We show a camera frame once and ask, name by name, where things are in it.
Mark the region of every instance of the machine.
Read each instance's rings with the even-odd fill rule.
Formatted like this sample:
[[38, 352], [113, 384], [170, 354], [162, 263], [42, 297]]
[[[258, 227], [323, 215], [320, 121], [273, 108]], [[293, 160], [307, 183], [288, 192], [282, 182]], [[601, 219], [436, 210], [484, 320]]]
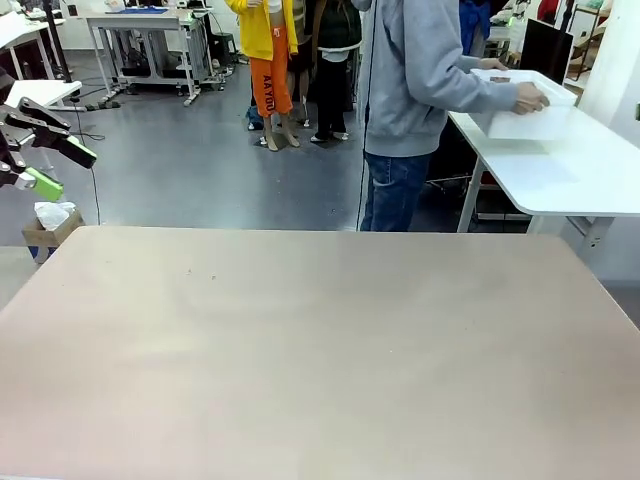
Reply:
[[20, 190], [32, 189], [49, 201], [58, 200], [62, 184], [33, 167], [22, 158], [24, 130], [34, 136], [34, 148], [57, 150], [71, 161], [90, 169], [96, 154], [71, 135], [71, 125], [33, 100], [23, 98], [18, 108], [0, 106], [0, 188], [11, 185]]

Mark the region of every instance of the table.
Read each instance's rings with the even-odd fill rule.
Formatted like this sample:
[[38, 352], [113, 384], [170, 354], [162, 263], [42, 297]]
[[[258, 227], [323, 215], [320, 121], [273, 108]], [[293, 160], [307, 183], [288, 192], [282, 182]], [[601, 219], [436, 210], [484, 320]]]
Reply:
[[640, 150], [581, 110], [572, 110], [566, 136], [549, 142], [492, 140], [467, 114], [450, 116], [478, 154], [458, 232], [468, 231], [486, 170], [534, 216], [529, 233], [539, 231], [542, 217], [566, 217], [584, 235], [583, 258], [615, 217], [640, 216]]
[[[168, 9], [161, 14], [118, 14], [118, 13], [90, 13], [85, 15], [91, 41], [98, 58], [100, 73], [107, 88], [107, 97], [112, 98], [117, 94], [113, 92], [108, 76], [100, 59], [98, 43], [94, 35], [97, 29], [102, 45], [107, 52], [107, 66], [110, 77], [114, 81], [129, 85], [132, 83], [186, 85], [189, 89], [189, 97], [184, 105], [189, 106], [200, 94], [200, 84], [205, 83], [213, 68], [208, 51], [206, 35], [202, 30], [200, 19], [193, 15], [190, 9]], [[131, 48], [131, 32], [140, 32], [146, 52], [148, 54], [149, 75], [126, 75], [123, 67], [126, 64], [127, 50]], [[165, 31], [176, 31], [180, 38], [181, 60], [184, 68], [185, 79], [165, 77], [163, 65], [169, 58]]]
[[0, 313], [0, 472], [636, 480], [639, 371], [555, 237], [83, 227]]
[[53, 105], [82, 88], [82, 82], [65, 83], [62, 80], [16, 80], [5, 102], [17, 107], [22, 97], [27, 97], [44, 107]]

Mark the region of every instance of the metal table frame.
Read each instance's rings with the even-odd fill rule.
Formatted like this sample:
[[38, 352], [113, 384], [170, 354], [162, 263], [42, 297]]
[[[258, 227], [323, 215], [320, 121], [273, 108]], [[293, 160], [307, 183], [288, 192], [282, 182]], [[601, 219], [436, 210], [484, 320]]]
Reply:
[[[201, 18], [192, 17], [189, 20], [181, 20], [179, 15], [171, 14], [167, 12], [162, 15], [127, 15], [127, 14], [109, 14], [109, 15], [96, 15], [95, 17], [87, 17], [87, 25], [89, 27], [89, 34], [91, 36], [91, 42], [98, 59], [98, 66], [100, 68], [100, 74], [107, 89], [107, 98], [113, 98], [117, 95], [123, 86], [128, 86], [135, 83], [145, 83], [153, 85], [186, 85], [189, 90], [189, 97], [184, 101], [185, 106], [189, 106], [200, 95], [202, 83], [206, 83], [205, 79], [194, 78], [194, 69], [192, 59], [203, 58], [206, 56], [206, 68], [209, 70], [209, 75], [213, 74], [213, 66], [211, 62], [211, 56], [209, 51], [202, 52], [199, 48], [195, 47], [198, 43], [194, 39], [194, 32], [198, 29], [204, 29], [204, 22]], [[98, 30], [103, 49], [107, 57], [107, 66], [110, 70], [111, 77], [118, 83], [118, 86], [113, 87], [109, 82], [107, 73], [100, 59], [100, 50], [96, 41], [94, 30]], [[119, 68], [119, 65], [123, 65], [123, 58], [119, 48], [123, 43], [123, 35], [126, 32], [140, 32], [142, 40], [144, 42], [144, 48], [148, 53], [149, 59], [149, 76], [130, 76], [124, 75]], [[158, 50], [157, 41], [153, 39], [153, 34], [158, 32], [175, 31], [178, 32], [180, 38], [180, 55], [182, 59], [182, 65], [185, 66], [185, 77], [182, 78], [166, 78], [158, 72], [156, 68], [156, 54]]]

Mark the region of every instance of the black jacket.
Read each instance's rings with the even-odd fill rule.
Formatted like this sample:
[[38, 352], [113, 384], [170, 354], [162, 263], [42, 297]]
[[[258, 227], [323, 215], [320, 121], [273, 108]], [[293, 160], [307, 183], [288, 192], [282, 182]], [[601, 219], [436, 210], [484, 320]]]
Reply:
[[362, 41], [360, 12], [350, 0], [317, 0], [313, 12], [314, 61], [318, 48], [348, 50]]

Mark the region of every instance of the beige tabletop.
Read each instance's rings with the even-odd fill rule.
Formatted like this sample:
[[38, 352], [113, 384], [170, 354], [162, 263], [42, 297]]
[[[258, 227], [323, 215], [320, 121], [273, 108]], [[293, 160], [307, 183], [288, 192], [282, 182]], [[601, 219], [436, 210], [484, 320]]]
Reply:
[[640, 335], [555, 238], [82, 228], [0, 386], [4, 474], [640, 475]]

